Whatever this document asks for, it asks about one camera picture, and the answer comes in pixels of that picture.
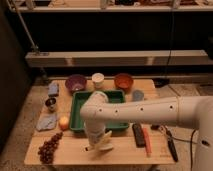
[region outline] bowl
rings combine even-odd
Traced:
[[[117,74],[114,78],[115,86],[125,92],[128,92],[131,89],[133,82],[132,76],[127,73]]]
[[[85,90],[87,79],[85,76],[80,74],[73,74],[68,77],[65,82],[66,88],[71,92]]]

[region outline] marker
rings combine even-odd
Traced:
[[[177,151],[176,151],[176,148],[175,148],[174,141],[172,139],[172,133],[169,130],[166,130],[166,134],[169,136],[167,138],[169,151],[170,151],[170,153],[172,155],[173,160],[175,162],[178,162],[178,155],[177,155]]]
[[[150,140],[149,140],[149,134],[146,128],[142,128],[143,130],[143,135],[144,135],[144,139],[145,139],[145,144],[146,144],[146,154],[148,157],[151,156],[151,144],[150,144]]]

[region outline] white cup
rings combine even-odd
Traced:
[[[102,73],[95,73],[92,75],[92,82],[94,87],[99,89],[103,86],[104,75]]]

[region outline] red brush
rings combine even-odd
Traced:
[[[146,143],[146,153],[147,153],[147,156],[150,157],[152,151],[151,151],[151,145],[149,140],[149,134],[146,128],[142,128],[142,130],[143,130],[143,135],[144,135],[144,139]]]

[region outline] purple bowl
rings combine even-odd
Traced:
[[[86,88],[87,79],[80,74],[73,74],[68,77],[65,82],[65,86],[70,92],[81,91]]]

